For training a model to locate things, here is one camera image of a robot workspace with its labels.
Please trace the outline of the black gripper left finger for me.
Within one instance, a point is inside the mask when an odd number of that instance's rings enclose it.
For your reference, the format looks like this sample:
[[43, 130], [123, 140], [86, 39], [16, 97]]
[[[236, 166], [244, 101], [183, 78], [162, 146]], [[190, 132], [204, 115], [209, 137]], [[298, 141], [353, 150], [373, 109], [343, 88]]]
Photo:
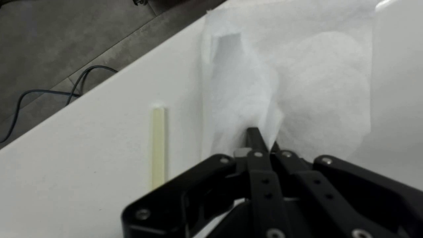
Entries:
[[125, 238], [193, 238], [219, 219], [207, 238], [286, 238], [287, 210], [268, 146], [257, 128], [246, 130], [246, 152], [217, 153], [130, 203], [122, 212]]

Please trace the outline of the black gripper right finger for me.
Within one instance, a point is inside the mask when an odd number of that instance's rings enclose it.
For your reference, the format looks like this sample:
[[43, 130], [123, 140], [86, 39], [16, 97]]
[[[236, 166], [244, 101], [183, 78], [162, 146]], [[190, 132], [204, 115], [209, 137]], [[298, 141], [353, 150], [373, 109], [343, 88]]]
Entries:
[[312, 162], [271, 148], [282, 190], [316, 238], [423, 238], [423, 191], [331, 154]]

